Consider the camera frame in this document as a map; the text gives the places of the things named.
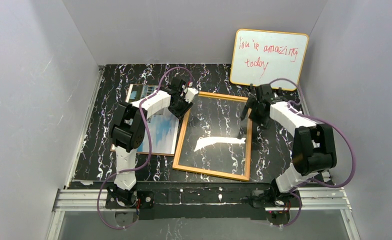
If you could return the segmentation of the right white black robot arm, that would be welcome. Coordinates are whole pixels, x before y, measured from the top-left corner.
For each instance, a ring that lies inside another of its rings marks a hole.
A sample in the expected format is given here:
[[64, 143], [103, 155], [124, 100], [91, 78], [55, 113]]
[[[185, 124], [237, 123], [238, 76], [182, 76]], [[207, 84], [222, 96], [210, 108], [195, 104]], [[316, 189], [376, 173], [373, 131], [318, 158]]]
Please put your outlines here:
[[267, 200], [292, 198], [296, 188], [308, 179], [337, 165], [333, 128], [303, 117], [282, 96], [276, 96], [270, 84], [252, 86], [255, 95], [247, 99], [240, 119], [249, 118], [266, 129], [270, 121], [281, 124], [292, 134], [292, 162], [276, 177], [265, 192]]

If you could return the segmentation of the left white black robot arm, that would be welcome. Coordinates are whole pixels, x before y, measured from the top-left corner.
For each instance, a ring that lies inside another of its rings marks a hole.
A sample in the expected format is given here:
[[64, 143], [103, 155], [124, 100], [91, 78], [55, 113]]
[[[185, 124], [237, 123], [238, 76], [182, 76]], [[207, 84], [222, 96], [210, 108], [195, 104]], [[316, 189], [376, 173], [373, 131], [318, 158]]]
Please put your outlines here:
[[116, 157], [114, 193], [128, 193], [137, 183], [137, 150], [144, 138], [151, 138], [148, 119], [163, 110], [182, 118], [193, 106], [193, 100], [199, 93], [189, 82], [174, 78], [166, 86], [158, 86], [148, 96], [118, 104], [109, 131]]

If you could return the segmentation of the building and sky photo board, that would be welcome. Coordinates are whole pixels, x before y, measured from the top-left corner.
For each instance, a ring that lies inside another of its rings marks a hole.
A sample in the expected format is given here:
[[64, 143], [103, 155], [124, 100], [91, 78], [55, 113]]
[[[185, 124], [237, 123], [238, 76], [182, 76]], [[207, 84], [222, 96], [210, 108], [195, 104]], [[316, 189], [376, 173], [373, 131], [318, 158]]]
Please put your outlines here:
[[179, 119], [169, 110], [170, 95], [154, 85], [132, 84], [117, 105], [111, 130], [116, 152], [172, 156]]

